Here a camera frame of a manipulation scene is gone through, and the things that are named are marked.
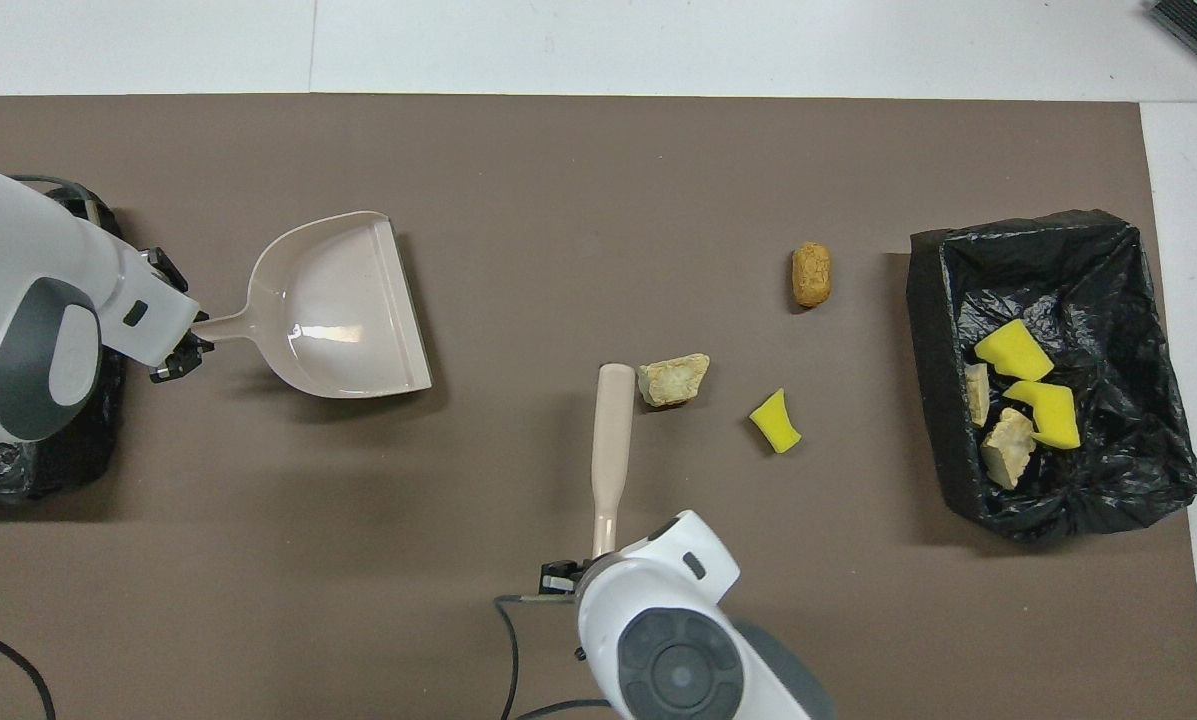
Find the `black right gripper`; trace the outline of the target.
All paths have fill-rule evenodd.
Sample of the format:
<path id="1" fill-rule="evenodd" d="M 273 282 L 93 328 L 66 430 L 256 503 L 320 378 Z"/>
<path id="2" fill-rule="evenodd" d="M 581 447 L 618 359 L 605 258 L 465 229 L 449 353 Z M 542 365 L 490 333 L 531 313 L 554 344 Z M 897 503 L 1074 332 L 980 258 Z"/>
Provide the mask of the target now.
<path id="1" fill-rule="evenodd" d="M 540 593 L 576 594 L 594 560 L 563 560 L 540 565 Z"/>

